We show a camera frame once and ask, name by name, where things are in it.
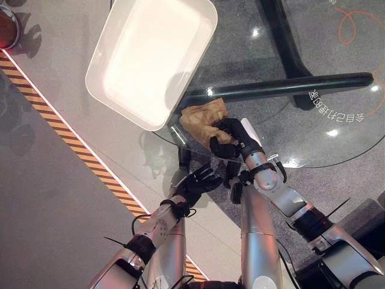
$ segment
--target hazard tape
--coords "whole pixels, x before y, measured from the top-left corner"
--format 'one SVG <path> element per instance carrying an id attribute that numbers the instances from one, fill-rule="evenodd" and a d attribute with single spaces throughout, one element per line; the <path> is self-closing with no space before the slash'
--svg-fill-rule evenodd
<path id="1" fill-rule="evenodd" d="M 135 216 L 147 214 L 141 204 L 139 204 L 113 176 L 106 167 L 92 154 L 73 131 L 61 120 L 57 113 L 47 104 L 47 102 L 32 87 L 32 83 L 26 79 L 13 62 L 0 51 L 0 69 L 8 76 L 10 81 L 19 89 L 24 97 L 38 111 L 51 128 L 63 139 L 65 143 L 74 151 L 75 154 L 90 168 L 90 170 L 106 185 L 122 204 Z M 144 222 L 148 217 L 142 217 L 140 222 Z M 204 273 L 196 266 L 190 257 L 186 257 L 186 272 L 194 275 L 197 282 L 207 281 Z"/>

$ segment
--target orange line drawing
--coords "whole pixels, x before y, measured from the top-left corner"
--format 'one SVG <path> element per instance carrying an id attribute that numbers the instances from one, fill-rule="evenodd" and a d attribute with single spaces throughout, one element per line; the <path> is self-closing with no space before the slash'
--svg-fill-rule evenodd
<path id="1" fill-rule="evenodd" d="M 339 27 L 338 27 L 338 39 L 340 41 L 340 43 L 342 45 L 349 45 L 351 44 L 354 39 L 356 39 L 356 23 L 354 22 L 354 19 L 351 17 L 353 14 L 362 14 L 362 15 L 365 15 L 365 16 L 368 16 L 370 18 L 372 18 L 373 20 L 375 20 L 378 24 L 380 24 L 380 26 L 385 30 L 385 24 L 377 17 L 375 17 L 373 14 L 370 14 L 368 12 L 365 12 L 365 11 L 361 11 L 361 10 L 353 10 L 351 12 L 346 12 L 345 10 L 339 8 L 339 7 L 335 7 L 335 9 L 337 11 L 340 11 L 342 12 L 345 16 L 343 17 L 343 19 L 341 20 L 340 24 L 339 24 Z M 349 39 L 349 40 L 344 40 L 342 38 L 342 26 L 343 24 L 345 23 L 346 19 L 349 19 L 351 25 L 352 25 L 352 28 L 353 28 L 353 36 Z M 378 66 L 373 72 L 373 79 L 375 80 L 375 82 L 377 82 L 383 89 L 383 98 L 380 102 L 380 104 L 374 108 L 373 110 L 371 110 L 370 112 L 366 113 L 367 116 L 371 116 L 373 115 L 376 111 L 378 111 L 385 103 L 385 84 L 382 83 L 377 77 L 376 77 L 376 73 L 379 72 L 380 70 L 382 70 L 385 66 L 385 61 L 382 62 L 380 64 L 380 66 Z"/>

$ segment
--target cable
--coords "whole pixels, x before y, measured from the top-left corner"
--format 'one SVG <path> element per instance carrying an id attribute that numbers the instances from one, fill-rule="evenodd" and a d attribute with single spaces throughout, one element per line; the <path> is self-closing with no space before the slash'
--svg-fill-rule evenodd
<path id="1" fill-rule="evenodd" d="M 125 247 L 126 245 L 125 244 L 123 244 L 123 243 L 121 243 L 121 242 L 119 242 L 119 241 L 117 241 L 117 240 L 114 240 L 114 239 L 112 239 L 112 238 L 109 238 L 109 237 L 103 237 L 104 239 L 107 239 L 107 240 L 109 240 L 109 241 L 113 241 L 113 242 L 115 242 L 115 243 L 118 243 L 119 245 L 122 245 L 123 247 Z"/>
<path id="2" fill-rule="evenodd" d="M 288 254 L 288 257 L 289 257 L 291 266 L 293 267 L 293 271 L 294 271 L 295 275 L 297 275 L 297 271 L 296 271 L 295 268 L 294 268 L 294 263 L 293 263 L 293 260 L 291 260 L 291 256 L 290 256 L 290 254 L 289 254 L 289 251 L 288 251 L 287 248 L 281 243 L 280 240 L 277 239 L 277 242 L 279 243 L 279 245 L 282 246 L 282 248 L 285 250 L 286 254 Z"/>
<path id="3" fill-rule="evenodd" d="M 191 218 L 193 215 L 197 213 L 196 209 L 190 209 L 190 211 L 194 211 L 191 215 L 188 215 L 186 218 Z"/>
<path id="4" fill-rule="evenodd" d="M 135 225 L 135 222 L 140 219 L 140 218 L 143 218 L 143 217 L 150 217 L 151 214 L 143 214 L 143 215 L 139 215 L 139 216 L 136 216 L 132 223 L 131 223 L 131 232 L 132 232 L 132 235 L 134 236 L 135 235 L 135 228 L 134 228 L 134 225 Z"/>
<path id="5" fill-rule="evenodd" d="M 182 284 L 182 286 L 194 279 L 194 275 L 183 275 L 182 277 L 179 278 L 178 281 L 176 281 L 176 283 L 170 289 L 175 289 L 175 287 L 177 287 L 177 285 L 183 280 L 183 278 L 186 278 L 186 277 L 190 277 L 190 279 L 187 280 L 184 284 Z"/>
<path id="6" fill-rule="evenodd" d="M 342 204 L 340 204 L 337 208 L 335 208 L 329 215 L 327 215 L 326 217 L 330 217 L 332 214 L 334 214 L 340 207 L 342 207 L 343 205 L 345 205 L 348 201 L 350 200 L 350 197 L 345 201 L 345 202 L 342 202 Z"/>
<path id="7" fill-rule="evenodd" d="M 288 265 L 287 265 L 287 263 L 286 263 L 286 261 L 285 261 L 283 255 L 282 255 L 281 251 L 278 250 L 278 253 L 279 253 L 279 255 L 281 256 L 281 259 L 282 259 L 282 261 L 283 261 L 283 265 L 285 265 L 286 271 L 288 272 L 289 277 L 290 277 L 290 280 L 291 280 L 291 282 L 293 283 L 294 287 L 295 287 L 296 289 L 300 289 L 300 287 L 297 285 L 296 281 L 294 280 L 293 275 L 291 274 L 291 272 L 290 272 L 290 270 L 289 270 L 289 267 L 288 267 Z"/>

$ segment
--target black joint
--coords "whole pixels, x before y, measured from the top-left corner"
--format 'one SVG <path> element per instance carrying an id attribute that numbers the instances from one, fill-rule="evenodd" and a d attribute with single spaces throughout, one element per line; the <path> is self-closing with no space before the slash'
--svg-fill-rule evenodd
<path id="1" fill-rule="evenodd" d="M 250 171 L 251 179 L 254 179 L 254 176 L 257 173 L 259 173 L 261 170 L 269 170 L 269 169 L 275 172 L 277 171 L 276 167 L 274 167 L 272 163 L 264 163 L 264 164 L 261 164 L 260 166 L 255 167 Z"/>
<path id="2" fill-rule="evenodd" d="M 138 254 L 138 256 L 147 264 L 155 253 L 155 246 L 149 237 L 144 235 L 135 235 L 125 248 Z"/>
<path id="3" fill-rule="evenodd" d="M 163 200 L 160 204 L 161 205 L 170 205 L 171 210 L 175 216 L 175 218 L 178 219 L 178 221 L 183 218 L 187 217 L 190 214 L 190 210 L 188 208 L 188 204 L 184 202 L 180 202 L 178 204 L 175 204 L 172 200 L 166 199 Z"/>
<path id="4" fill-rule="evenodd" d="M 253 178 L 251 177 L 250 172 L 247 170 L 241 171 L 238 179 L 243 185 L 248 185 L 247 182 L 253 182 Z"/>
<path id="5" fill-rule="evenodd" d="M 229 181 L 236 176 L 238 176 L 239 169 L 241 168 L 241 163 L 235 162 L 235 161 L 229 161 L 227 162 L 226 166 L 226 175 L 224 177 L 223 185 L 225 188 L 230 189 L 230 183 Z"/>
<path id="6" fill-rule="evenodd" d="M 136 280 L 139 279 L 139 277 L 142 275 L 143 270 L 139 269 L 136 270 L 134 267 L 132 267 L 126 260 L 124 259 L 118 259 L 115 262 L 116 265 L 118 265 L 121 269 L 129 273 L 132 277 L 134 277 Z"/>
<path id="7" fill-rule="evenodd" d="M 312 208 L 299 217 L 292 226 L 306 241 L 310 242 L 331 228 L 333 223 L 323 213 Z"/>
<path id="8" fill-rule="evenodd" d="M 233 204 L 239 205 L 241 203 L 243 185 L 240 182 L 233 184 L 231 188 L 231 201 Z"/>

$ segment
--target white plastic tray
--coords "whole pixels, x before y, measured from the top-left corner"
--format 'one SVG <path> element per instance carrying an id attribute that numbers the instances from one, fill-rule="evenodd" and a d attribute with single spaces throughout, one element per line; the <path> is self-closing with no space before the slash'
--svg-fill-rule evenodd
<path id="1" fill-rule="evenodd" d="M 217 22 L 208 0 L 115 0 L 85 76 L 88 91 L 142 128 L 162 128 Z"/>

